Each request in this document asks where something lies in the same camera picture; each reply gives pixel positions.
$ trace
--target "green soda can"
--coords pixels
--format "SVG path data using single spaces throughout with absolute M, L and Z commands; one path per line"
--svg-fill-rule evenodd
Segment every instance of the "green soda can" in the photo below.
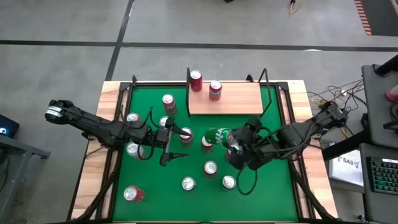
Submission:
M 233 131 L 229 128 L 209 128 L 205 133 L 205 139 L 210 144 L 225 147 L 236 144 Z

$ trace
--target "gray floor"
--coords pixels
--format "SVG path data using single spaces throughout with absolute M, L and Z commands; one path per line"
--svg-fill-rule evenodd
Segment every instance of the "gray floor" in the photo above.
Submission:
M 116 41 L 127 0 L 18 0 L 0 2 L 0 39 Z M 187 42 L 266 45 L 395 47 L 396 37 L 364 33 L 354 1 L 306 0 L 289 16 L 289 1 L 136 0 L 125 42 Z M 51 99 L 68 99 L 94 113 L 113 47 L 0 45 L 0 113 L 19 123 L 18 139 L 52 151 L 34 159 L 12 221 L 66 219 L 87 141 L 71 126 L 45 121 Z M 302 79 L 308 91 L 323 91 L 361 78 L 361 66 L 383 63 L 391 52 L 307 52 L 122 48 L 113 80 L 181 80 L 187 67 L 205 79 L 255 78 L 264 67 L 274 80 Z M 360 131 L 366 109 L 349 115 Z M 325 138 L 340 141 L 339 131 Z M 360 194 L 333 189 L 339 217 L 363 213 Z

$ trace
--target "soda can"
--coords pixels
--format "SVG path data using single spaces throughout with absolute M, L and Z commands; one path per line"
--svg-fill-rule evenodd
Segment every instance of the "soda can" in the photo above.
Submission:
M 225 153 L 225 159 L 229 162 L 229 158 L 231 158 L 231 150 L 227 149 Z
M 233 176 L 231 176 L 231 175 L 226 175 L 226 176 L 224 176 L 223 177 L 223 182 L 222 182 L 222 186 L 223 186 L 223 189 L 225 189 L 225 190 L 232 190 L 232 189 L 234 189 L 235 188 L 235 186 L 236 186 L 236 181 L 235 181 L 235 179 L 234 179 L 234 177 Z
M 217 173 L 217 164 L 215 161 L 207 161 L 203 167 L 207 177 L 214 177 Z
M 200 91 L 202 83 L 201 73 L 198 70 L 192 71 L 189 77 L 189 82 L 191 84 L 192 91 Z
M 191 146 L 192 143 L 193 143 L 193 132 L 192 132 L 192 130 L 189 129 L 189 128 L 182 128 L 181 130 L 182 130 L 182 131 L 185 131 L 186 133 L 191 134 L 191 136 L 185 136 L 185 135 L 183 135 L 183 134 L 180 134 L 181 143 L 182 143 L 184 146 L 187 146 L 187 147 L 188 147 L 188 146 Z
M 130 143 L 127 145 L 127 147 L 126 147 L 126 150 L 127 150 L 127 153 L 128 153 L 131 157 L 140 160 L 140 158 L 139 158 L 139 156 L 138 156 L 138 144 L 136 144 L 136 143 L 134 143 L 134 142 L 130 142 Z M 145 157 L 145 149 L 143 148 L 143 146 L 140 146 L 140 148 L 139 148 L 139 154 L 140 154 L 141 158 L 144 158 L 144 157 Z
M 177 112 L 177 106 L 175 105 L 174 96 L 171 94 L 166 94 L 162 98 L 163 106 L 168 114 L 174 114 Z
M 206 142 L 206 139 L 204 136 L 201 139 L 201 148 L 205 154 L 209 154 L 209 153 L 213 152 L 213 145 Z
M 229 128 L 209 128 L 205 133 L 205 139 L 210 144 L 225 147 L 235 143 L 233 132 Z
M 145 198 L 145 192 L 135 185 L 126 188 L 123 195 L 124 199 L 129 202 L 140 202 Z
M 211 101 L 218 101 L 221 98 L 222 84 L 218 80 L 213 80 L 210 83 L 209 99 Z
M 141 117 L 137 113 L 129 113 L 126 121 L 141 121 Z
M 193 190 L 196 184 L 197 183 L 192 177 L 185 177 L 182 180 L 182 189 L 184 189 L 185 191 L 191 191 Z
M 169 118 L 169 117 L 168 116 L 161 117 L 159 120 L 159 125 L 164 127 L 166 125 L 167 118 Z
M 391 102 L 398 101 L 398 85 L 386 92 L 386 97 Z

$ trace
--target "wooden platform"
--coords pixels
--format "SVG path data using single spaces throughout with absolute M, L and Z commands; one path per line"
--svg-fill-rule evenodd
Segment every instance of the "wooden platform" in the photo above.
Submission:
M 219 101 L 209 100 L 210 82 L 204 81 L 201 91 L 190 88 L 191 114 L 261 114 L 262 101 L 259 83 L 222 82 Z

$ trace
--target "black keyboard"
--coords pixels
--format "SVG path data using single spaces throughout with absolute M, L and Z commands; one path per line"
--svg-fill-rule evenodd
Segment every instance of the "black keyboard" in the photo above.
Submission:
M 367 157 L 371 190 L 384 194 L 398 195 L 398 161 Z

